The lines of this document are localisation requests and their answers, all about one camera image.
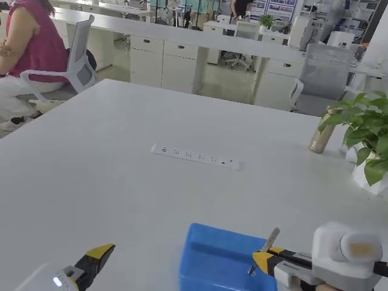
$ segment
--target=power strip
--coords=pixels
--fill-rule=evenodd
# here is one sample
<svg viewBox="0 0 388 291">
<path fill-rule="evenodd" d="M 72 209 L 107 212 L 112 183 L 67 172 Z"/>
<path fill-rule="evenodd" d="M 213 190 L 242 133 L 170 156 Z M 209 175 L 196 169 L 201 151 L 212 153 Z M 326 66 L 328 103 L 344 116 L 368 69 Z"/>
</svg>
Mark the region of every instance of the power strip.
<svg viewBox="0 0 388 291">
<path fill-rule="evenodd" d="M 241 163 L 233 158 L 220 158 L 217 155 L 208 155 L 204 153 L 195 153 L 191 150 L 178 149 L 176 147 L 169 147 L 166 145 L 154 144 L 152 153 L 163 156 L 171 156 L 172 158 L 185 159 L 186 161 L 201 162 L 203 164 L 210 164 L 218 167 L 230 168 L 233 170 L 241 170 Z"/>
</svg>

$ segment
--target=white pants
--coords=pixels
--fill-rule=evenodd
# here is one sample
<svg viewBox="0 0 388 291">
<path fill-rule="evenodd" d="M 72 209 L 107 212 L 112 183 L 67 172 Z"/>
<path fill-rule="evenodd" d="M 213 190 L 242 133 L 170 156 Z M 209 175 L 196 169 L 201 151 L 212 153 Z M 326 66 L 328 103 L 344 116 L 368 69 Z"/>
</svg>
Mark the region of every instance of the white pants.
<svg viewBox="0 0 388 291">
<path fill-rule="evenodd" d="M 32 82 L 41 93 L 57 90 L 64 85 L 62 82 Z M 30 116 L 36 113 L 35 107 L 27 100 L 20 100 L 16 97 L 28 94 L 32 94 L 30 86 L 21 78 L 9 75 L 0 78 L 0 117 L 7 120 L 12 117 Z"/>
</svg>

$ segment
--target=gray mesh chair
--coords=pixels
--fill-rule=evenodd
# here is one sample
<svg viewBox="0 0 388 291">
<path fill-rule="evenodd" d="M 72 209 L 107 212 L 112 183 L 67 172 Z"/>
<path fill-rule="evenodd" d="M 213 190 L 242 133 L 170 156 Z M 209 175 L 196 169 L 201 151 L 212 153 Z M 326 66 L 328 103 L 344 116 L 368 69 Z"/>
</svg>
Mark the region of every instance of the gray mesh chair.
<svg viewBox="0 0 388 291">
<path fill-rule="evenodd" d="M 33 95 L 20 95 L 18 96 L 19 99 L 38 99 L 43 102 L 48 100 L 68 100 L 96 83 L 97 75 L 89 64 L 86 55 L 89 31 L 94 20 L 95 17 L 90 15 L 88 20 L 77 22 L 66 72 L 26 70 L 20 74 L 20 78 L 31 87 Z M 30 75 L 62 76 L 69 81 L 69 84 L 66 84 L 59 90 L 42 94 L 30 81 Z"/>
<path fill-rule="evenodd" d="M 247 22 L 247 21 L 237 21 L 235 37 L 237 38 L 247 38 L 258 40 L 259 37 L 259 23 L 258 22 Z M 225 63 L 231 62 L 230 67 L 234 68 L 235 65 L 242 64 L 247 70 L 252 66 L 252 60 L 246 61 L 241 53 L 235 53 L 233 59 L 227 59 Z"/>
<path fill-rule="evenodd" d="M 346 86 L 352 56 L 346 48 L 309 44 L 301 77 L 290 96 L 293 111 L 322 116 L 346 91 L 354 92 Z"/>
</svg>

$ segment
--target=small plant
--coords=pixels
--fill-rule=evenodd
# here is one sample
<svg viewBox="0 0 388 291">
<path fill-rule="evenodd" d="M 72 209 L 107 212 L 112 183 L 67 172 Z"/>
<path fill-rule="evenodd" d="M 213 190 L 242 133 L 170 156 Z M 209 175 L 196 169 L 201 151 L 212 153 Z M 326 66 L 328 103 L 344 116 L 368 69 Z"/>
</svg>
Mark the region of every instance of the small plant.
<svg viewBox="0 0 388 291">
<path fill-rule="evenodd" d="M 275 21 L 275 18 L 273 18 L 272 15 L 264 15 L 259 19 L 260 24 L 267 27 L 268 29 L 271 28 L 274 21 Z"/>
<path fill-rule="evenodd" d="M 388 172 L 388 99 L 381 91 L 373 91 L 377 99 L 360 93 L 353 101 L 340 101 L 331 106 L 338 113 L 330 116 L 319 130 L 329 124 L 348 125 L 344 143 L 348 148 L 362 143 L 357 152 L 357 166 L 366 161 L 364 173 L 370 186 L 382 180 Z M 373 153 L 375 158 L 368 158 Z"/>
</svg>

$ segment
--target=gold bottle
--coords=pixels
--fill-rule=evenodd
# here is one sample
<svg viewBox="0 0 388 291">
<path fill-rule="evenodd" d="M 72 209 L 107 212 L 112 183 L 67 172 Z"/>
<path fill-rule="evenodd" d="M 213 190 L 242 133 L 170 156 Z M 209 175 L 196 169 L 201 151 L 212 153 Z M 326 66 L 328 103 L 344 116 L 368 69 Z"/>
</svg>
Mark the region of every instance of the gold bottle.
<svg viewBox="0 0 388 291">
<path fill-rule="evenodd" d="M 311 142 L 309 144 L 309 150 L 314 153 L 323 153 L 327 142 L 329 141 L 334 131 L 335 125 L 327 125 L 322 132 L 319 131 L 319 127 L 327 118 L 336 113 L 337 110 L 332 109 L 329 106 L 326 108 L 326 114 L 322 117 L 321 122 L 319 123 L 318 128 L 316 129 L 314 136 L 311 139 Z"/>
</svg>

